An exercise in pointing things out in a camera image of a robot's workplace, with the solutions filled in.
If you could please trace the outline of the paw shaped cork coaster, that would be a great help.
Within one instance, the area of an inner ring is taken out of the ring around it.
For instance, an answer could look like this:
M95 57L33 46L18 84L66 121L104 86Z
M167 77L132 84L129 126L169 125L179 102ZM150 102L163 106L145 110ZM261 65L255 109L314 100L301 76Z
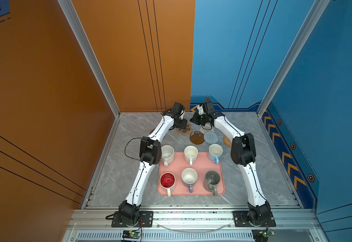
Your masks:
M185 129L177 129L177 132L182 134L183 136L188 136L193 133L193 128L190 123L187 123L187 126Z

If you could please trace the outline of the blue grey woven coaster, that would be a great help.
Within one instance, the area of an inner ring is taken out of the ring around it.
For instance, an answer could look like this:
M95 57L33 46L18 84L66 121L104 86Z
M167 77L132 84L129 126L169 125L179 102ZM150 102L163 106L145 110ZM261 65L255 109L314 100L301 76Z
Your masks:
M218 136L214 132L206 132L204 134L204 140L210 145L216 144L218 142Z

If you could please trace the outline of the dark brown rimmed coaster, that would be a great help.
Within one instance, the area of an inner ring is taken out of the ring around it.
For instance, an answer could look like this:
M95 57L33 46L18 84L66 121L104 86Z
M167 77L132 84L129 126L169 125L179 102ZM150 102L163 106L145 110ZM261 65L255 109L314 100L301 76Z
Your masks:
M205 142L204 134L199 131L195 131L190 135L190 141L195 145L201 145Z

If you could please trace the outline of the tan wicker round coaster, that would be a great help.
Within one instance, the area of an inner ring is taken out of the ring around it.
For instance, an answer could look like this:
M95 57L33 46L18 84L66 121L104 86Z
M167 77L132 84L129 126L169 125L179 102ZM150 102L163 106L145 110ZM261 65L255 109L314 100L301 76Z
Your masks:
M231 140L227 137L227 136L224 136L223 137L223 143L228 146L228 147L231 147L232 146L232 142Z

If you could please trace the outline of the light blue mug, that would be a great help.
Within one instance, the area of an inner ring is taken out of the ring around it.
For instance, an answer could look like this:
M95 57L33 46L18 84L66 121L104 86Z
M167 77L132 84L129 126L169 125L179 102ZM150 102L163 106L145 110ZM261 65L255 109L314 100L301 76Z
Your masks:
M223 154L223 148L218 144L212 144L209 146L209 159L215 163L220 163L221 155Z

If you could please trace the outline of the white woven round coaster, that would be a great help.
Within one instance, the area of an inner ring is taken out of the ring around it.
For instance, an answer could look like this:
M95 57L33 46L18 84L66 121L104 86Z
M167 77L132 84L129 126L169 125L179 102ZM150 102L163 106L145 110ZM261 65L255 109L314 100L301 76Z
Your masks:
M207 132L214 132L214 128L208 123L200 127L200 132L205 134Z

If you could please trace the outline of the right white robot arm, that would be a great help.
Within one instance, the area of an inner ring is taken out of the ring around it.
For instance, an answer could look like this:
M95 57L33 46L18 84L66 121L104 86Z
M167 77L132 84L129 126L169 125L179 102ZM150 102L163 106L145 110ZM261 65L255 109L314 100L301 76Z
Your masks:
M254 136L245 133L232 124L226 116L216 111L211 101L197 107L190 122L205 126L209 123L232 139L230 156L239 167L248 193L248 220L252 226L267 225L271 220L271 206L266 199L256 171L256 148Z

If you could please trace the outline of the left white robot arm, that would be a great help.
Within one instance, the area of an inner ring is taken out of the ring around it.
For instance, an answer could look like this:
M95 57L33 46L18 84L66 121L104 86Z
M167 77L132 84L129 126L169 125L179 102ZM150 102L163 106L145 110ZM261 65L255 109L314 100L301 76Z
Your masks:
M161 161L161 141L170 129L183 129L187 126L184 114L185 107L178 102L174 103L172 108L161 113L162 119L154 131L140 139L139 170L130 192L118 207L117 215L123 223L133 226L139 221L145 186L152 170Z

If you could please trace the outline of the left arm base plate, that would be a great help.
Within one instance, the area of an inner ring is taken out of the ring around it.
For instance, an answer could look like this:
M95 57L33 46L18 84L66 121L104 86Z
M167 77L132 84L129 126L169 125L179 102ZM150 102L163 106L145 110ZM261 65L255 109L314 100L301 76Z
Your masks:
M152 227L153 211L139 211L133 213L132 218L123 216L120 212L115 212L111 226L112 227Z

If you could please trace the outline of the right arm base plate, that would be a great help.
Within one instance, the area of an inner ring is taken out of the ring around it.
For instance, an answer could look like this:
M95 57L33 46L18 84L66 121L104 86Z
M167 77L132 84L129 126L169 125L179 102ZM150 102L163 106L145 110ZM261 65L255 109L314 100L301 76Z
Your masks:
M258 222L252 222L249 211L237 210L233 211L233 221L236 227L276 227L275 217L271 212L266 218L259 220Z

